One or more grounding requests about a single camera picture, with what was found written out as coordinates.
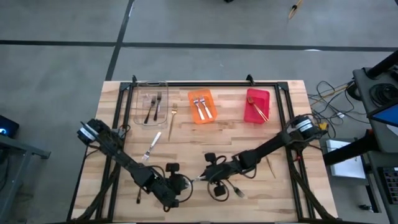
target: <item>gold fork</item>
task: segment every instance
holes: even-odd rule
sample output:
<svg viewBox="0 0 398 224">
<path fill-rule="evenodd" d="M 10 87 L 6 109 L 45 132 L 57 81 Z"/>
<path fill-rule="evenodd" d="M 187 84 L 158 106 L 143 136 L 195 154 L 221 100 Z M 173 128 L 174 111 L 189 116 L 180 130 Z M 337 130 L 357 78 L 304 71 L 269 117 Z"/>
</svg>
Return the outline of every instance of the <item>gold fork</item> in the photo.
<svg viewBox="0 0 398 224">
<path fill-rule="evenodd" d="M 173 107 L 172 107 L 172 121 L 170 122 L 170 130 L 169 130 L 169 138 L 168 140 L 170 141 L 170 136 L 172 134 L 172 130 L 173 130 L 173 121 L 174 121 L 174 115 L 177 114 L 177 104 L 173 103 Z"/>
</svg>

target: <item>cable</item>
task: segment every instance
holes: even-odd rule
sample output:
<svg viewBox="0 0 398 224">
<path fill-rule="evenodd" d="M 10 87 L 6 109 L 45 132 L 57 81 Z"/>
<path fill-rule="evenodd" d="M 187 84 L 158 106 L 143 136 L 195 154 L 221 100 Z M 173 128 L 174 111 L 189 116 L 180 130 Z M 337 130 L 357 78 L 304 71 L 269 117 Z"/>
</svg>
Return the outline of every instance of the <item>cable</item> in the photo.
<svg viewBox="0 0 398 224">
<path fill-rule="evenodd" d="M 210 197 L 212 197 L 212 199 L 216 200 L 217 202 L 225 202 L 229 199 L 229 189 L 226 187 L 225 183 L 220 180 L 220 183 L 222 184 L 222 186 L 224 186 L 224 188 L 226 189 L 226 197 L 224 199 L 218 199 L 215 196 L 213 196 L 213 194 L 210 191 L 210 184 L 211 181 L 213 180 L 213 178 L 217 175 L 220 174 L 223 170 L 218 171 L 217 173 L 215 173 L 214 175 L 212 175 L 209 179 L 209 181 L 207 182 L 207 192 L 209 193 Z"/>
<path fill-rule="evenodd" d="M 246 177 L 246 178 L 248 178 L 248 179 L 253 179 L 253 178 L 255 178 L 256 177 L 256 174 L 257 174 L 257 164 L 256 164 L 256 166 L 254 167 L 254 174 L 253 174 L 253 176 L 248 176 L 247 174 L 242 174 L 244 177 Z"/>
<path fill-rule="evenodd" d="M 123 128 L 123 125 L 120 125 L 120 127 L 119 127 L 119 129 L 118 129 L 118 134 L 119 134 L 119 132 L 120 132 L 120 129 L 122 129 Z M 126 134 L 130 131 L 130 129 L 131 129 L 131 126 L 130 125 L 126 125 L 126 128 L 124 128 L 126 131 L 120 136 L 120 138 L 124 138 L 124 137 L 126 137 Z"/>
<path fill-rule="evenodd" d="M 321 150 L 321 151 L 322 151 L 322 148 L 320 148 L 320 147 L 318 147 L 318 146 L 314 146 L 314 145 L 311 145 L 311 144 L 308 144 L 308 146 L 310 146 L 310 147 L 314 147 L 315 149 L 319 149 L 319 150 Z"/>
<path fill-rule="evenodd" d="M 315 101 L 314 103 L 312 103 L 310 106 L 313 106 L 313 105 L 317 104 L 319 101 L 325 99 L 326 97 L 332 96 L 332 95 L 334 95 L 335 93 L 338 93 L 338 92 L 340 92 L 340 91 L 345 90 L 346 88 L 347 88 L 347 86 L 343 86 L 342 88 L 339 88 L 338 90 L 335 90 L 335 91 L 333 91 L 333 92 L 331 92 L 331 93 L 329 93 L 329 94 L 326 94 L 325 96 L 322 96 L 319 100 L 317 100 L 317 101 Z"/>
<path fill-rule="evenodd" d="M 326 84 L 326 85 L 328 85 L 329 87 L 331 87 L 330 89 L 328 89 L 328 90 L 325 90 L 325 91 L 322 91 L 322 92 L 320 92 L 320 90 L 319 90 L 319 87 L 320 87 L 320 85 L 322 84 L 322 83 L 324 83 L 324 84 Z M 345 85 L 345 86 L 350 86 L 352 83 L 354 83 L 354 81 L 350 81 L 350 82 L 348 82 L 348 83 L 345 83 L 345 84 L 342 84 L 342 85 L 340 85 L 340 86 L 343 86 L 343 85 Z M 366 114 L 366 113 L 360 113 L 360 112 L 357 112 L 357 111 L 353 111 L 354 109 L 355 109 L 355 106 L 354 106 L 354 104 L 351 102 L 351 100 L 349 100 L 349 98 L 348 98 L 348 96 L 347 96 L 347 87 L 346 87 L 346 89 L 345 89 L 345 91 L 344 91 L 344 94 L 345 94 L 345 98 L 347 99 L 347 101 L 348 101 L 348 103 L 351 105 L 351 109 L 349 109 L 348 111 L 343 111 L 343 110 L 339 110 L 339 109 L 337 109 L 337 108 L 335 108 L 334 106 L 332 106 L 330 103 L 338 96 L 338 95 L 340 95 L 341 93 L 338 93 L 336 96 L 334 96 L 329 102 L 327 102 L 324 98 L 322 98 L 322 93 L 324 93 L 324 92 L 326 92 L 326 91 L 330 91 L 330 90 L 333 90 L 333 92 L 334 92 L 334 94 L 337 92 L 336 90 L 335 90 L 335 88 L 338 88 L 338 87 L 340 87 L 340 86 L 337 86 L 337 87 L 333 87 L 333 86 L 331 86 L 328 82 L 326 82 L 326 81 L 321 81 L 320 83 L 318 83 L 317 84 L 317 93 L 318 94 L 316 94 L 316 95 L 311 95 L 311 94 L 309 94 L 308 95 L 308 97 L 310 98 L 310 99 L 312 99 L 312 100 L 317 100 L 317 99 L 314 99 L 314 97 L 319 97 L 319 98 L 321 98 L 321 99 L 319 99 L 317 102 L 320 102 L 320 103 L 324 103 L 324 104 L 326 104 L 326 106 L 325 106 L 325 109 L 324 110 L 322 110 L 322 111 L 316 111 L 316 110 L 314 110 L 313 109 L 313 111 L 316 111 L 318 114 L 321 114 L 321 113 L 323 113 L 324 111 L 326 111 L 327 110 L 327 108 L 330 108 L 333 112 L 334 112 L 334 115 L 333 116 L 330 116 L 330 117 L 323 117 L 323 119 L 326 119 L 326 121 L 330 124 L 330 125 L 341 125 L 341 124 L 343 124 L 344 123 L 344 120 L 342 119 L 342 118 L 340 118 L 340 116 L 343 114 L 343 115 L 346 115 L 347 117 L 349 117 L 349 118 L 351 118 L 351 119 L 353 119 L 353 120 L 355 120 L 355 121 L 358 121 L 358 122 L 361 122 L 361 123 L 365 123 L 365 124 L 369 124 L 368 122 L 366 122 L 366 121 L 361 121 L 361 120 L 358 120 L 358 119 L 356 119 L 356 118 L 354 118 L 354 117 L 352 117 L 352 116 L 350 116 L 348 113 L 356 113 L 356 114 L 360 114 L 360 115 L 364 115 L 364 114 Z M 338 119 L 340 119 L 341 120 L 341 123 L 335 123 L 334 121 L 333 121 L 333 118 L 338 118 Z"/>
<path fill-rule="evenodd" d="M 335 129 L 335 127 L 333 126 L 332 122 L 330 122 L 330 120 L 329 120 L 328 118 L 324 117 L 322 114 L 320 114 L 319 112 L 317 112 L 317 111 L 314 110 L 314 109 L 312 109 L 312 113 L 314 114 L 314 117 L 318 117 L 319 120 L 325 119 L 325 120 L 329 123 L 329 126 L 330 126 L 330 127 L 332 128 L 332 130 L 333 130 L 333 137 L 330 136 L 330 133 L 329 133 L 329 126 L 328 126 L 328 136 L 329 136 L 329 138 L 335 138 L 335 137 L 336 137 L 336 129 Z"/>
<path fill-rule="evenodd" d="M 373 104 L 380 107 L 398 98 L 398 89 L 389 83 L 376 84 L 369 89 L 369 95 Z"/>
<path fill-rule="evenodd" d="M 119 134 L 121 128 L 123 128 L 123 125 L 121 125 L 121 126 L 119 127 L 119 129 L 118 129 L 118 134 Z M 124 137 L 126 137 L 126 134 L 130 131 L 130 129 L 131 129 L 131 126 L 130 126 L 130 125 L 127 125 L 127 126 L 126 126 L 126 132 L 123 133 L 123 134 L 120 136 L 120 138 L 123 139 Z M 85 156 L 85 159 L 87 159 L 87 157 L 90 156 L 91 154 L 94 154 L 94 153 L 98 152 L 99 149 L 100 149 L 98 146 L 93 146 L 93 145 L 89 145 L 88 147 L 90 147 L 90 148 L 92 148 L 92 149 L 96 149 L 96 150 L 94 150 L 94 151 L 88 153 L 88 154 Z"/>
<path fill-rule="evenodd" d="M 222 163 L 224 163 L 224 162 L 226 161 L 226 156 L 218 156 L 218 157 L 216 158 L 216 164 L 217 164 L 217 161 L 218 161 L 219 159 L 221 159 L 221 158 L 224 158 L 224 160 L 223 160 L 222 162 L 220 162 L 220 164 L 222 164 Z"/>
<path fill-rule="evenodd" d="M 100 150 L 100 149 L 95 149 L 94 151 L 89 152 L 89 153 L 85 156 L 85 159 L 87 159 L 87 157 L 89 157 L 91 154 L 98 152 L 99 150 Z"/>
<path fill-rule="evenodd" d="M 186 202 L 187 200 L 189 200 L 191 198 L 192 194 L 193 194 L 193 182 L 186 175 L 183 175 L 183 174 L 180 174 L 180 175 L 185 177 L 189 181 L 189 183 L 191 185 L 191 192 L 189 193 L 188 197 L 186 199 L 180 201 L 180 203 L 183 203 L 183 202 Z"/>
<path fill-rule="evenodd" d="M 158 165 L 143 166 L 143 167 L 140 167 L 140 168 L 138 168 L 138 169 L 149 168 L 149 167 L 152 167 L 152 168 L 153 168 L 153 167 L 159 168 L 159 169 L 162 171 L 163 178 L 166 178 L 166 173 L 164 172 L 164 169 L 163 169 L 161 166 L 158 166 Z M 136 203 L 137 203 L 137 204 L 141 203 L 141 188 L 138 190 Z"/>
</svg>

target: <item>black cable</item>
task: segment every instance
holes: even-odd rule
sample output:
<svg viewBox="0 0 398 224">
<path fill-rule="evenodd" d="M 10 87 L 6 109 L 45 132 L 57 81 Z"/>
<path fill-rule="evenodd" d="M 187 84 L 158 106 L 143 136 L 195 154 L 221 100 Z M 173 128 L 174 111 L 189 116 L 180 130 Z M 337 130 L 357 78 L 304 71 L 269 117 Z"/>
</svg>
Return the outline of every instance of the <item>black cable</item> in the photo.
<svg viewBox="0 0 398 224">
<path fill-rule="evenodd" d="M 143 168 L 148 168 L 148 167 L 152 167 L 152 168 L 153 168 L 153 167 L 156 167 L 156 168 L 159 168 L 159 169 L 162 171 L 163 178 L 166 178 L 166 173 L 164 172 L 164 169 L 163 169 L 161 166 L 158 166 L 158 165 L 143 166 L 143 167 L 140 167 L 140 168 L 138 168 L 138 169 L 143 169 Z M 136 203 L 137 203 L 137 204 L 141 203 L 141 188 L 139 188 L 139 190 L 138 190 Z"/>
<path fill-rule="evenodd" d="M 219 159 L 224 159 L 222 162 L 220 162 L 220 164 L 222 164 L 222 163 L 224 163 L 224 162 L 226 161 L 226 156 L 218 156 L 218 157 L 216 158 L 216 164 L 217 164 L 217 161 L 218 161 Z"/>
<path fill-rule="evenodd" d="M 210 197 L 212 197 L 212 199 L 216 200 L 217 202 L 225 202 L 229 199 L 229 189 L 226 187 L 225 183 L 222 180 L 220 180 L 220 183 L 226 189 L 226 197 L 224 199 L 218 199 L 215 196 L 213 196 L 213 194 L 210 191 L 210 181 L 207 182 L 207 192 L 209 193 Z"/>
<path fill-rule="evenodd" d="M 326 91 L 330 91 L 330 90 L 335 90 L 335 88 L 338 88 L 338 87 L 333 87 L 333 86 L 331 86 L 328 82 L 326 82 L 326 81 L 321 81 L 318 85 L 317 85 L 317 95 L 308 95 L 308 97 L 310 98 L 310 99 L 312 99 L 312 100 L 316 100 L 316 99 L 314 99 L 313 97 L 322 97 L 322 93 L 323 92 L 325 92 L 325 91 L 323 91 L 323 92 L 320 92 L 319 91 L 319 86 L 320 86 L 320 84 L 322 84 L 322 83 L 325 83 L 326 85 L 328 85 L 328 86 L 330 86 L 331 87 L 331 89 L 329 89 L 329 90 L 326 90 Z M 348 82 L 348 83 L 345 83 L 345 84 L 343 84 L 343 85 L 350 85 L 350 84 L 352 84 L 353 83 L 353 81 L 350 81 L 350 82 Z M 343 115 L 346 115 L 347 117 L 349 117 L 349 118 L 351 118 L 351 119 L 353 119 L 353 120 L 355 120 L 355 121 L 358 121 L 358 122 L 361 122 L 361 123 L 365 123 L 365 124 L 369 124 L 368 122 L 366 122 L 366 121 L 361 121 L 361 120 L 358 120 L 358 119 L 356 119 L 356 118 L 354 118 L 354 117 L 352 117 L 352 116 L 350 116 L 348 113 L 356 113 L 356 114 L 360 114 L 360 115 L 364 115 L 364 114 L 366 114 L 366 113 L 360 113 L 360 112 L 357 112 L 357 111 L 353 111 L 354 109 L 355 109 L 355 106 L 354 106 L 354 104 L 351 102 L 351 100 L 349 100 L 349 98 L 348 98 L 348 96 L 347 96 L 347 88 L 344 90 L 344 94 L 345 94 L 345 98 L 347 99 L 347 101 L 348 101 L 348 103 L 351 105 L 351 109 L 350 110 L 348 110 L 348 111 L 343 111 L 343 110 L 339 110 L 339 109 L 337 109 L 337 108 L 335 108 L 334 106 L 332 106 L 330 103 L 337 97 L 337 95 L 336 96 L 334 96 L 329 102 L 327 102 L 325 99 L 321 99 L 320 100 L 320 102 L 321 103 L 324 103 L 324 104 L 326 104 L 326 106 L 325 106 L 325 109 L 324 110 L 322 110 L 322 111 L 317 111 L 319 114 L 321 114 L 322 112 L 324 112 L 324 111 L 326 111 L 327 110 L 327 108 L 330 108 L 333 112 L 334 112 L 334 115 L 333 116 L 330 116 L 330 117 L 328 117 L 328 122 L 329 122 L 329 124 L 334 124 L 334 125 L 341 125 L 341 124 L 343 124 L 344 123 L 344 121 L 343 121 L 343 119 L 342 118 L 340 118 L 340 116 L 343 114 Z M 338 119 L 340 119 L 341 120 L 341 123 L 336 123 L 336 122 L 334 122 L 333 121 L 333 118 L 338 118 Z"/>
<path fill-rule="evenodd" d="M 125 129 L 125 132 L 124 132 L 124 134 L 122 134 L 121 136 L 120 136 L 120 138 L 124 138 L 124 137 L 126 137 L 126 134 L 130 131 L 130 129 L 131 129 L 131 126 L 130 125 L 126 125 L 126 128 L 124 128 Z"/>
<path fill-rule="evenodd" d="M 163 211 L 164 212 L 169 212 L 170 211 L 170 207 L 163 206 Z"/>
<path fill-rule="evenodd" d="M 91 154 L 96 153 L 96 152 L 98 152 L 98 151 L 99 151 L 99 149 L 95 149 L 94 151 L 88 153 L 88 154 L 85 156 L 86 159 L 87 159 L 87 157 L 89 157 Z"/>
<path fill-rule="evenodd" d="M 319 149 L 319 150 L 321 150 L 321 151 L 322 151 L 322 148 L 320 148 L 320 147 L 318 147 L 318 146 L 314 146 L 314 145 L 311 145 L 311 144 L 308 144 L 308 146 L 310 146 L 310 147 L 314 147 L 315 149 Z"/>
<path fill-rule="evenodd" d="M 329 125 L 328 125 L 328 136 L 329 136 L 329 138 L 335 138 L 337 133 L 336 133 L 336 129 L 333 126 L 332 122 L 330 122 L 330 120 L 328 118 L 324 117 L 322 114 L 320 114 L 319 112 L 317 112 L 314 109 L 312 109 L 312 113 L 314 114 L 314 117 L 318 117 L 318 119 L 320 119 L 320 120 L 325 119 L 329 123 Z M 330 136 L 329 127 L 331 127 L 332 130 L 333 130 L 333 137 Z"/>
<path fill-rule="evenodd" d="M 192 194 L 193 194 L 193 182 L 186 175 L 183 175 L 183 174 L 180 174 L 180 175 L 185 177 L 189 181 L 189 183 L 191 185 L 191 192 L 189 193 L 188 197 L 186 199 L 180 201 L 180 203 L 183 203 L 183 202 L 186 202 L 187 200 L 189 200 L 191 198 Z"/>
<path fill-rule="evenodd" d="M 398 98 L 398 89 L 393 84 L 380 83 L 369 89 L 369 95 L 373 104 L 380 107 Z"/>
<path fill-rule="evenodd" d="M 246 178 L 248 178 L 248 179 L 253 179 L 253 178 L 255 178 L 256 177 L 256 174 L 257 174 L 257 164 L 256 164 L 256 166 L 254 167 L 254 174 L 253 174 L 253 176 L 248 176 L 247 174 L 242 174 L 244 177 L 246 177 Z"/>
</svg>

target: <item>orange plastic tray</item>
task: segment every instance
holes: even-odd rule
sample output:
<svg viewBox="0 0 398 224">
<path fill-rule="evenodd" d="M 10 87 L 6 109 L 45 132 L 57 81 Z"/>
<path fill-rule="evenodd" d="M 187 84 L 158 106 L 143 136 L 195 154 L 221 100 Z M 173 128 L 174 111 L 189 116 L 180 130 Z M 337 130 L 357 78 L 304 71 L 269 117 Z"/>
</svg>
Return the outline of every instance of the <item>orange plastic tray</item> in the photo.
<svg viewBox="0 0 398 224">
<path fill-rule="evenodd" d="M 200 103 L 200 100 L 199 100 L 200 96 L 204 97 L 206 106 L 209 109 L 213 118 L 209 118 L 207 116 L 205 107 L 203 106 L 202 103 Z M 205 119 L 203 119 L 203 120 L 200 119 L 198 108 L 193 103 L 195 98 L 197 98 L 199 100 L 199 108 L 200 108 L 203 116 L 205 117 Z M 188 99 L 189 99 L 189 104 L 191 106 L 193 122 L 195 122 L 196 124 L 209 123 L 209 122 L 214 121 L 217 118 L 216 106 L 214 105 L 213 97 L 211 96 L 211 92 L 209 89 L 190 91 L 190 92 L 188 92 Z"/>
</svg>

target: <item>red plastic tray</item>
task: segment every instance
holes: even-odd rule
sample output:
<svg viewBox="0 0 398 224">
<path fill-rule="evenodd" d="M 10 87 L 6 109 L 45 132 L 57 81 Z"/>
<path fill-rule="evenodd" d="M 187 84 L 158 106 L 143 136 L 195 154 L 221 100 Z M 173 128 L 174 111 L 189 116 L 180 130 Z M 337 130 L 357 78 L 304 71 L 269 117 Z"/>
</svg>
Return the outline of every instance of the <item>red plastic tray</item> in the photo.
<svg viewBox="0 0 398 224">
<path fill-rule="evenodd" d="M 253 105 L 250 105 L 247 101 L 247 97 L 251 96 L 254 103 L 259 107 L 259 109 L 264 113 L 264 115 L 269 119 L 269 92 L 265 90 L 248 89 L 246 93 L 246 106 L 244 109 L 243 120 L 248 123 L 263 124 L 264 120 L 259 115 L 257 110 Z"/>
</svg>

